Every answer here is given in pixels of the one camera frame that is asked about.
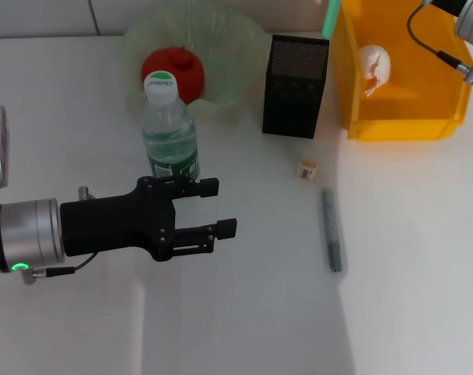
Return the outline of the grey marker pen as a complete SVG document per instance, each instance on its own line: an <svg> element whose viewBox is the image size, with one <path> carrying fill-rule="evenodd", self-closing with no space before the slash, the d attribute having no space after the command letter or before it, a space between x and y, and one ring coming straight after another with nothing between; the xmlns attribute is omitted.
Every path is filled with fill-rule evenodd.
<svg viewBox="0 0 473 375"><path fill-rule="evenodd" d="M322 213L325 243L329 257L329 268L332 272L339 273L343 269L340 253L340 238L337 227L333 191L330 188L322 189Z"/></svg>

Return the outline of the black mesh pen holder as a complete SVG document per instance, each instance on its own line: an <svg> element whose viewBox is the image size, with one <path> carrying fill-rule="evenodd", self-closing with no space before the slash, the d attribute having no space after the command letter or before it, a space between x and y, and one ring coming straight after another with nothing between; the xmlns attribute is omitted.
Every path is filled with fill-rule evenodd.
<svg viewBox="0 0 473 375"><path fill-rule="evenodd" d="M272 36L265 78L264 134L315 136L328 58L327 39Z"/></svg>

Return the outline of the red-orange fruit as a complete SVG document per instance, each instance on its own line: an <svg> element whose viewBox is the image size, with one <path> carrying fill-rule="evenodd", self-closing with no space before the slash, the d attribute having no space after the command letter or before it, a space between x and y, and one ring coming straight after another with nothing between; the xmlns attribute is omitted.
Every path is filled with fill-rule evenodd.
<svg viewBox="0 0 473 375"><path fill-rule="evenodd" d="M164 70L177 80L181 100L189 105L198 100L204 90L204 68L201 60L184 46L173 46L153 51L143 62L140 76Z"/></svg>

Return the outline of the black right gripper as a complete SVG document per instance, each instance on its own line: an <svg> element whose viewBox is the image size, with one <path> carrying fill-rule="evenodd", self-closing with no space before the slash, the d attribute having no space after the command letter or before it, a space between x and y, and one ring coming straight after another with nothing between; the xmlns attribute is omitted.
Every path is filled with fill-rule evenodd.
<svg viewBox="0 0 473 375"><path fill-rule="evenodd" d="M452 16L459 16L467 1L468 0L432 0L432 4Z"/></svg>

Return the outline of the green pen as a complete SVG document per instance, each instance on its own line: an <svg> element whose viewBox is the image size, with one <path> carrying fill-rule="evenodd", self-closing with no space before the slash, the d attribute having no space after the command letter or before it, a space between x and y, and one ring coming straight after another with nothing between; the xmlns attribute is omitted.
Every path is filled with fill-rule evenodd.
<svg viewBox="0 0 473 375"><path fill-rule="evenodd" d="M330 39L336 29L337 17L341 8L341 0L328 0L325 21L322 28L322 37Z"/></svg>

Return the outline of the white paper ball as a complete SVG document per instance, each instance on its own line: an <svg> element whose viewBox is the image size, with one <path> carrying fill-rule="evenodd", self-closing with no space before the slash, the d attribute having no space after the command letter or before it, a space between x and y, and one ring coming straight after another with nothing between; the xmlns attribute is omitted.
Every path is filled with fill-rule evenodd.
<svg viewBox="0 0 473 375"><path fill-rule="evenodd" d="M362 76L366 81L364 93L367 97L389 81L391 60L388 52L378 45L366 45L358 50Z"/></svg>

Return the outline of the small tan barcode eraser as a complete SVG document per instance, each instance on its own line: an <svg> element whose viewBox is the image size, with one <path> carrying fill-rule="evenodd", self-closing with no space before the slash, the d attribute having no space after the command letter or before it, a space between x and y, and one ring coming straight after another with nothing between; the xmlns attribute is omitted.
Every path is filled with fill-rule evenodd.
<svg viewBox="0 0 473 375"><path fill-rule="evenodd" d="M317 162L304 159L301 161L298 171L297 171L297 178L300 180L304 180L307 182L312 182L315 180L316 174L318 172L318 164Z"/></svg>

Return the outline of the yellow plastic bin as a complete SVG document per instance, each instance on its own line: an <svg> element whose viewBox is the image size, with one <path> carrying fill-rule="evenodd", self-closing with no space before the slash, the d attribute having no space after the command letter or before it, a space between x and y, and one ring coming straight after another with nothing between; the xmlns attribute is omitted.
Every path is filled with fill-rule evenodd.
<svg viewBox="0 0 473 375"><path fill-rule="evenodd" d="M463 124L471 86L461 73L416 44L409 15L422 0L342 0L330 45L343 128L359 141L435 141ZM389 80L365 94L358 51L384 48Z"/></svg>

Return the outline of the green-label water bottle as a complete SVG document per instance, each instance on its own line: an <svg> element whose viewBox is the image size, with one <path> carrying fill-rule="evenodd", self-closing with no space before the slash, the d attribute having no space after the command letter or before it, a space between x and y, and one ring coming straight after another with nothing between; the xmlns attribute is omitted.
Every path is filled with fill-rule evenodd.
<svg viewBox="0 0 473 375"><path fill-rule="evenodd" d="M154 71L144 79L144 91L142 137L153 176L187 175L196 180L200 174L197 131L175 76Z"/></svg>

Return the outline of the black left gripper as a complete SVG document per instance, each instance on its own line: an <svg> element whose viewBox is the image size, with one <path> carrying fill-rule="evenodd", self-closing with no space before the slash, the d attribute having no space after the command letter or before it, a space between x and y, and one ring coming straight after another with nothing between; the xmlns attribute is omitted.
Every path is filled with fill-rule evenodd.
<svg viewBox="0 0 473 375"><path fill-rule="evenodd" d="M128 194L60 205L62 243L67 256L142 248L153 260L213 253L216 240L234 238L237 220L219 220L175 230L173 198L208 198L219 193L219 179L188 176L163 182L142 177Z"/></svg>

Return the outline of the green glass fruit plate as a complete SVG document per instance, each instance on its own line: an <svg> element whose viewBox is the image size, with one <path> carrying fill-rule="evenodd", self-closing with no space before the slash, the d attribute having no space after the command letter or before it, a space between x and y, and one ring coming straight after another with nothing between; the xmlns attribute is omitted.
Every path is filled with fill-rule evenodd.
<svg viewBox="0 0 473 375"><path fill-rule="evenodd" d="M229 105L265 75L271 36L248 15L212 0L179 0L146 12L119 46L127 115L139 119L146 98L140 68L153 51L183 46L204 68L201 100Z"/></svg>

